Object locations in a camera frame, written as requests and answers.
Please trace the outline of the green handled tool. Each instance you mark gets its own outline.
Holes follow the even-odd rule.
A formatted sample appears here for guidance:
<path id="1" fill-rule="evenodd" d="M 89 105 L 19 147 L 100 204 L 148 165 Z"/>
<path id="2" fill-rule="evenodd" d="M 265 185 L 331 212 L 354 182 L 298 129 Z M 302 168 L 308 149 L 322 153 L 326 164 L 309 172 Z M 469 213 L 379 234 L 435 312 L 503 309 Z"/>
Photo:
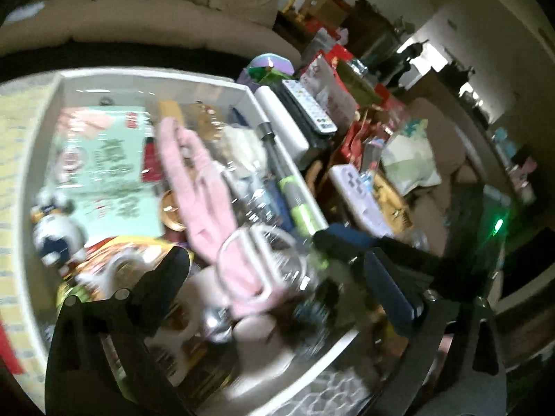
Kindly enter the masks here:
<path id="1" fill-rule="evenodd" d="M 309 240 L 316 232 L 325 227 L 320 223 L 312 206 L 309 205 L 309 200 L 306 199 L 305 192 L 296 179 L 292 167 L 281 154 L 271 123 L 259 124 L 256 131 L 261 138 L 266 151 L 267 163 L 276 177 L 279 192 L 286 202 L 292 221 L 299 234 Z"/>

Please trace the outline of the green floral pillow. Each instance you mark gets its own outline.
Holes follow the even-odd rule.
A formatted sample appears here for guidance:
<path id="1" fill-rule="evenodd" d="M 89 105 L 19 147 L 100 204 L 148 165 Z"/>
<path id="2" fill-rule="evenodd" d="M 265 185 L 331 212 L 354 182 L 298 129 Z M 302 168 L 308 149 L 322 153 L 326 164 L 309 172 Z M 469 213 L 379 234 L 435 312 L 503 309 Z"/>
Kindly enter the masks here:
<path id="1" fill-rule="evenodd" d="M 390 137 L 382 152 L 385 176 L 401 196 L 442 182 L 427 128 L 427 119 L 410 120 Z"/>

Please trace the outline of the white remote control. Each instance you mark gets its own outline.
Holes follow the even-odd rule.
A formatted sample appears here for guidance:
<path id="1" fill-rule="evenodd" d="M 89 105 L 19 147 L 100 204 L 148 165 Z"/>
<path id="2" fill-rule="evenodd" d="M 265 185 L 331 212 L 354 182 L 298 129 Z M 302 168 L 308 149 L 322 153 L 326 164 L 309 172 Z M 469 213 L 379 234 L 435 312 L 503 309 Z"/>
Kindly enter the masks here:
<path id="1" fill-rule="evenodd" d="M 329 115 L 321 108 L 320 104 L 309 94 L 302 83 L 296 80 L 283 80 L 281 82 L 292 100 L 301 109 L 301 113 L 309 120 L 315 131 L 319 134 L 332 135 L 338 131 L 337 126 Z"/>

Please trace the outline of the cow figurine toy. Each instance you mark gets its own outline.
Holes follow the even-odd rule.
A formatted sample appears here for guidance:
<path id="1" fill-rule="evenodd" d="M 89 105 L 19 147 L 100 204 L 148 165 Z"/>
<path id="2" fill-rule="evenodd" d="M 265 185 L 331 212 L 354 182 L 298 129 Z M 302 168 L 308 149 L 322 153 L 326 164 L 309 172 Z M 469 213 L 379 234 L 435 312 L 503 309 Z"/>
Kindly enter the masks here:
<path id="1" fill-rule="evenodd" d="M 86 260 L 85 236 L 70 218 L 72 203 L 60 190 L 42 187 L 30 210 L 33 244 L 42 264 L 56 269 L 62 279 Z"/>

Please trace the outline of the white cup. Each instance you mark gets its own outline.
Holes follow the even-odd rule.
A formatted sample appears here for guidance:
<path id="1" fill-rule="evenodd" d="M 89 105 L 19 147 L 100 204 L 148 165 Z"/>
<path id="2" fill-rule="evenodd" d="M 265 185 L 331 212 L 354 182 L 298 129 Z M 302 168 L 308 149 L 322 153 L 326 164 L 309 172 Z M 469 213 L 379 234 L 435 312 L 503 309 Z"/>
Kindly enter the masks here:
<path id="1" fill-rule="evenodd" d="M 243 318 L 232 333 L 243 376 L 259 381 L 274 379 L 291 365 L 294 353 L 283 340 L 271 314 Z"/>

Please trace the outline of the white fluffy ball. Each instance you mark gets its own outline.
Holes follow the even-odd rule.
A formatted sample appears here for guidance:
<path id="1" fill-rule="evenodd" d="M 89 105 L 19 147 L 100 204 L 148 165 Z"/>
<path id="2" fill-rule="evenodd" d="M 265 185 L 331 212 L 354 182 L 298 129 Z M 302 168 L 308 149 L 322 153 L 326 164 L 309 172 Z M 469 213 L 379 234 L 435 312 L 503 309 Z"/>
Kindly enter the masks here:
<path id="1" fill-rule="evenodd" d="M 241 126 L 227 125 L 221 131 L 219 141 L 222 154 L 248 172 L 266 168 L 265 148 L 255 131 Z"/>

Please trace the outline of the pink cloth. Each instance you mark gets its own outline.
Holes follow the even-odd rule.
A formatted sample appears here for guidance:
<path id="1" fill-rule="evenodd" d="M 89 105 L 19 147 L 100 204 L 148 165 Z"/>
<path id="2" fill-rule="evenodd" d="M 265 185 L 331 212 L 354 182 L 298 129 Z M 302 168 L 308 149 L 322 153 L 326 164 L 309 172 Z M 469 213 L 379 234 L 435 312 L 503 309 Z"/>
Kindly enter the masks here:
<path id="1" fill-rule="evenodd" d="M 175 118 L 156 128 L 160 162 L 193 251 L 214 267 L 235 319 L 268 312 L 283 302 L 283 289 L 258 273 L 236 233 L 230 191 L 195 131 Z"/>

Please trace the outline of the gold lid jar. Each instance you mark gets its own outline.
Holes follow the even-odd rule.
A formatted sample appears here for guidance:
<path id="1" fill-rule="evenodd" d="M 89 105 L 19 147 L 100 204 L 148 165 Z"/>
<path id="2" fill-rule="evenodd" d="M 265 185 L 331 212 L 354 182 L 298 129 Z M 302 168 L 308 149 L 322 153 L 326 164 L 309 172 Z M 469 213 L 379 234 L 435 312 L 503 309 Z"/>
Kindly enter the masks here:
<path id="1" fill-rule="evenodd" d="M 169 230 L 178 233 L 185 231 L 185 225 L 181 221 L 180 212 L 171 190 L 166 191 L 161 198 L 160 219 Z"/>

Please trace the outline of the purple round lid container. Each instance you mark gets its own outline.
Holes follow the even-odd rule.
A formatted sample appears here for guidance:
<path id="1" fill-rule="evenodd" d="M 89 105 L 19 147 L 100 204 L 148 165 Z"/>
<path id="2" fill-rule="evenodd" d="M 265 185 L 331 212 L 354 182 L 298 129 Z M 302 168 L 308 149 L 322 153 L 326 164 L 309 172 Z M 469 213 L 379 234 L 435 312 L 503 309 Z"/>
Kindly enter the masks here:
<path id="1" fill-rule="evenodd" d="M 287 76 L 294 75 L 294 66 L 289 59 L 279 54 L 260 54 L 254 57 L 247 66 L 248 74 L 254 78 L 263 72 L 277 71 Z"/>

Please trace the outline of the white storage box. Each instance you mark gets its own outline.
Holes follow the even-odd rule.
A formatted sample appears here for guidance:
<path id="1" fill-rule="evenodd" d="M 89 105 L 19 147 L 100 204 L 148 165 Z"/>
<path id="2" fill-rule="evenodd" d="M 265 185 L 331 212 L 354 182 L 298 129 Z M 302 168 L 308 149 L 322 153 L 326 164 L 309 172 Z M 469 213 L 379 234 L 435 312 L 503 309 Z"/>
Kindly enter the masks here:
<path id="1" fill-rule="evenodd" d="M 213 77 L 141 69 L 62 71 L 53 76 L 52 84 L 54 92 L 25 156 L 16 237 L 16 257 L 22 264 L 33 329 L 46 370 L 60 313 L 57 289 L 64 279 L 56 269 L 45 267 L 35 250 L 30 210 L 42 187 L 57 190 L 47 182 L 57 119 L 65 107 L 143 106 L 150 114 L 158 158 L 157 125 L 163 118 L 175 118 L 195 131 L 212 155 L 229 188 L 238 228 L 253 224 L 280 228 L 292 235 L 308 255 L 309 290 L 259 313 L 276 319 L 283 340 L 294 353 L 292 363 L 274 379 L 249 379 L 240 371 L 232 333 L 236 323 L 246 317 L 232 316 L 214 267 L 193 251 L 186 231 L 174 232 L 162 224 L 164 234 L 157 239 L 180 244 L 195 258 L 164 320 L 144 343 L 190 409 L 188 415 L 358 413 L 372 393 L 361 371 L 362 357 L 357 350 L 360 334 L 346 279 L 337 266 L 315 250 L 312 238 L 299 234 L 268 163 L 264 170 L 248 172 L 226 158 L 219 146 L 221 131 L 227 125 L 246 127 L 257 134 L 259 124 L 270 122 L 253 93 L 245 86 Z M 325 226 L 320 209 L 278 135 L 276 142 Z M 157 185 L 159 218 L 161 198 L 170 190 L 163 167 L 162 171 Z"/>

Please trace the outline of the red lighter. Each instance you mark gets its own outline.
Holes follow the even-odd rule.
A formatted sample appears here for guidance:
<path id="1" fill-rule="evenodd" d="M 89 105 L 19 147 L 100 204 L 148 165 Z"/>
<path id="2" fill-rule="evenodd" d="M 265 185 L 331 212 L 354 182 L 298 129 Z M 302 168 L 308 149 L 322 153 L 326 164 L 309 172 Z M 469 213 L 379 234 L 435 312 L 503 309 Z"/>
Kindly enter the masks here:
<path id="1" fill-rule="evenodd" d="M 153 137 L 145 139 L 143 149 L 143 166 L 141 180 L 143 182 L 156 182 L 163 177 L 163 171 L 157 155 L 156 144 Z"/>

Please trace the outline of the green snack box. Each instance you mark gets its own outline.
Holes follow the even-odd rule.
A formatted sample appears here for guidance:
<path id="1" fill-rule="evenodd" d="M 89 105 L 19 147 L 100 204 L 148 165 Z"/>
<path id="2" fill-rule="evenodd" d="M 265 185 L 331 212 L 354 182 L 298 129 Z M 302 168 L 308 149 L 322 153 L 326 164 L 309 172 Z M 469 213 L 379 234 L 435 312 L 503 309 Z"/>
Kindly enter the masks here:
<path id="1" fill-rule="evenodd" d="M 87 246 L 108 237 L 161 237 L 158 181 L 148 178 L 153 140 L 143 106 L 81 106 L 60 111 L 49 185 L 70 201 Z"/>

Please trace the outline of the brown sofa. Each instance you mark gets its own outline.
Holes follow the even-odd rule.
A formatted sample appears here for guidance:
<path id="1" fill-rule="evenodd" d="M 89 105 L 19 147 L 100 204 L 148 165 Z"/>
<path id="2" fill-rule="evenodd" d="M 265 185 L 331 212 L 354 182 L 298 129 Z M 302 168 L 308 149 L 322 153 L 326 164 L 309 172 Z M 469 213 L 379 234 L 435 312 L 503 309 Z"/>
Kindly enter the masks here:
<path id="1" fill-rule="evenodd" d="M 300 54 L 276 34 L 279 0 L 31 0 L 1 28 L 1 53 L 68 41 L 209 50 L 252 59 Z"/>

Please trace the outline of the yellow checkered tablecloth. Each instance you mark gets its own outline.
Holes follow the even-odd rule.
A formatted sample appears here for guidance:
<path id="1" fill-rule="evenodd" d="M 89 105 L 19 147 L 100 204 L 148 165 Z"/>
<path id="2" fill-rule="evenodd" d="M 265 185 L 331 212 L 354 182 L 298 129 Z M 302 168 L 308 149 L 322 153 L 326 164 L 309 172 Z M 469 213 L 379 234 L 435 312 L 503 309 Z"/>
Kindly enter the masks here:
<path id="1" fill-rule="evenodd" d="M 25 321 L 16 273 L 16 198 L 26 148 L 55 87 L 7 86 L 1 92 L 1 359 L 18 378 L 38 381 L 44 367 Z"/>

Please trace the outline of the white handled scissors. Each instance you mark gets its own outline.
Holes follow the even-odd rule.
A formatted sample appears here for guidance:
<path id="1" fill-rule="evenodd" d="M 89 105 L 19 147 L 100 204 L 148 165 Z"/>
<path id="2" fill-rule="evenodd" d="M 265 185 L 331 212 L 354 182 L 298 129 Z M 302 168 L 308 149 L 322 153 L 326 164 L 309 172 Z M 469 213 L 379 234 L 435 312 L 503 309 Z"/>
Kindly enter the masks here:
<path id="1" fill-rule="evenodd" d="M 239 317 L 269 311 L 311 285 L 308 255 L 292 235 L 266 224 L 236 229 L 217 253 L 215 273 Z"/>

